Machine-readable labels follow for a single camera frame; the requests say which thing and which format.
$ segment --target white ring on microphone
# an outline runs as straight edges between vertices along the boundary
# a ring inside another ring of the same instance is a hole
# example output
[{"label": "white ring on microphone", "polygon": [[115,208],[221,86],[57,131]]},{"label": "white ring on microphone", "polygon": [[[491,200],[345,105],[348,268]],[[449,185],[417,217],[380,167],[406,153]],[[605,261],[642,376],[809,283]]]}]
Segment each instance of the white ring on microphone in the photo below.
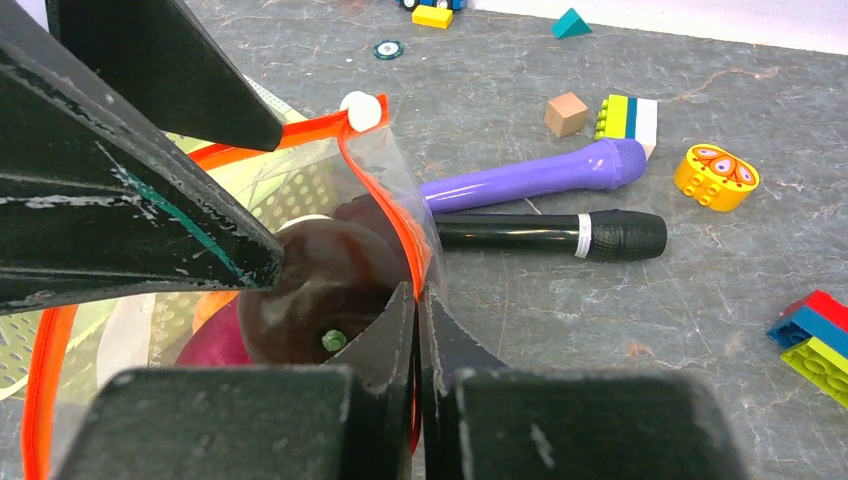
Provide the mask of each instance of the white ring on microphone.
[{"label": "white ring on microphone", "polygon": [[579,229],[577,237],[577,251],[574,252],[575,257],[586,258],[589,254],[589,247],[592,246],[592,217],[588,213],[578,213]]}]

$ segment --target microphone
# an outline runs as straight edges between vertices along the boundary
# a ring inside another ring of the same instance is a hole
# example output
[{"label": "microphone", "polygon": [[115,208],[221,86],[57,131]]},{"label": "microphone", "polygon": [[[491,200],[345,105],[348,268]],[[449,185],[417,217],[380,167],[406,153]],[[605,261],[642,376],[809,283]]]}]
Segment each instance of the microphone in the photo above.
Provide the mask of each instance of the microphone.
[{"label": "microphone", "polygon": [[585,188],[611,190],[636,181],[648,165],[636,140],[604,138],[576,152],[425,183],[433,213],[447,213]]},{"label": "microphone", "polygon": [[603,210],[578,215],[433,215],[442,246],[569,252],[601,262],[662,255],[668,230],[662,217]]}]

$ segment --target purple microphone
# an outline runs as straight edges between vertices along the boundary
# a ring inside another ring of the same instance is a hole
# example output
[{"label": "purple microphone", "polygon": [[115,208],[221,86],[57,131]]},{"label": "purple microphone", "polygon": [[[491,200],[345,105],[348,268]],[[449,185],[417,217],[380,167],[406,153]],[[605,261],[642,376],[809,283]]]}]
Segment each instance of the purple microphone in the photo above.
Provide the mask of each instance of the purple microphone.
[{"label": "purple microphone", "polygon": [[604,138],[576,152],[425,183],[421,194],[433,213],[447,213],[579,188],[612,190],[647,166],[636,140]]}]

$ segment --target gray marble surface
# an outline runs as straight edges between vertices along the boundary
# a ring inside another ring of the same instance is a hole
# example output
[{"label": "gray marble surface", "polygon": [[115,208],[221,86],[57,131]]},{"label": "gray marble surface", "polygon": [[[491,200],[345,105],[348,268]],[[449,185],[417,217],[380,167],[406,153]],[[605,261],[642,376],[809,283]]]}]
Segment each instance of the gray marble surface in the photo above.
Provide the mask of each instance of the gray marble surface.
[{"label": "gray marble surface", "polygon": [[[657,99],[648,172],[614,192],[490,207],[502,213],[622,208],[663,216],[665,255],[599,265],[569,255],[449,252],[450,305],[516,367],[659,367],[712,385],[752,478],[848,477],[848,411],[785,365],[765,330],[814,289],[848,302],[848,58],[595,27],[558,41],[551,21],[466,11],[447,31],[391,0],[188,2],[233,62],[307,116],[350,91],[386,92],[422,181],[590,143],[610,93]],[[393,61],[371,53],[404,42]],[[547,100],[573,91],[586,128],[557,139]],[[761,186],[731,213],[671,177],[707,142],[755,165]],[[0,403],[0,479],[20,478],[19,405]]]}]

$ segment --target wooden block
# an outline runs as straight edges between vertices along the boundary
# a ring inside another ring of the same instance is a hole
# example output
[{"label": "wooden block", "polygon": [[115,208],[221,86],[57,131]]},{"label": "wooden block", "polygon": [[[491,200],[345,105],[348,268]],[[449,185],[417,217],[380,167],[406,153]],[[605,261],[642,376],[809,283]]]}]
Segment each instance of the wooden block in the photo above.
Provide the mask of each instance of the wooden block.
[{"label": "wooden block", "polygon": [[564,137],[582,130],[588,113],[589,107],[581,102],[577,95],[569,92],[548,102],[545,125],[557,137]]},{"label": "wooden block", "polygon": [[412,12],[412,23],[428,27],[448,28],[453,21],[453,10],[419,5]]}]

